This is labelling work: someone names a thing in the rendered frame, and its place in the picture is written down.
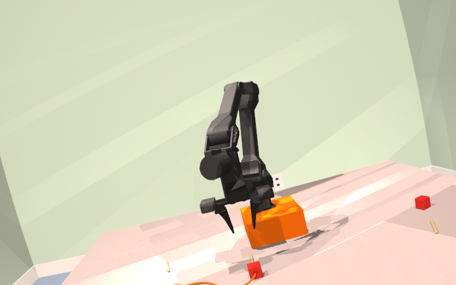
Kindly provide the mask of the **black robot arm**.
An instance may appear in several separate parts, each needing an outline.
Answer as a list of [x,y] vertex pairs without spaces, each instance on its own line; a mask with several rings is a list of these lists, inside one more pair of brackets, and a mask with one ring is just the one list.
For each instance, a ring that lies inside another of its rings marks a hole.
[[[273,177],[259,157],[255,108],[259,102],[259,87],[253,81],[235,82],[224,86],[218,116],[207,129],[204,155],[199,171],[209,181],[242,170],[242,179],[224,184],[229,204],[247,201],[257,187],[273,184]],[[236,118],[239,110],[243,159],[240,162],[236,147],[239,129]]]

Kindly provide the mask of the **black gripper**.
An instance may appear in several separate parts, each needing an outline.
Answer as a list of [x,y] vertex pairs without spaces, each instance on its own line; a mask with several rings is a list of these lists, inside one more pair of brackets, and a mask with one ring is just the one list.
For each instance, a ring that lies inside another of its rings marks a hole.
[[[237,176],[240,175],[240,176]],[[223,187],[223,192],[224,192],[224,184],[225,183],[231,183],[234,181],[238,181],[242,179],[242,170],[234,173],[229,173],[226,174],[222,177],[221,179],[221,184]],[[234,228],[232,225],[232,222],[230,220],[229,214],[227,212],[227,208],[225,205],[229,204],[229,201],[227,199],[227,196],[225,198],[221,199],[215,199],[215,197],[211,198],[206,198],[202,199],[200,202],[200,210],[201,214],[206,214],[210,212],[214,212],[214,214],[219,214],[221,217],[226,221],[227,225],[229,226],[230,230],[234,234]],[[255,229],[255,222],[256,222],[256,215],[257,215],[257,210],[260,204],[262,204],[262,200],[266,200],[269,198],[274,198],[274,192],[271,186],[265,185],[265,186],[260,186],[256,188],[256,191],[254,193],[248,194],[248,200],[250,200],[251,204],[251,214],[252,214],[252,226],[253,229]]]

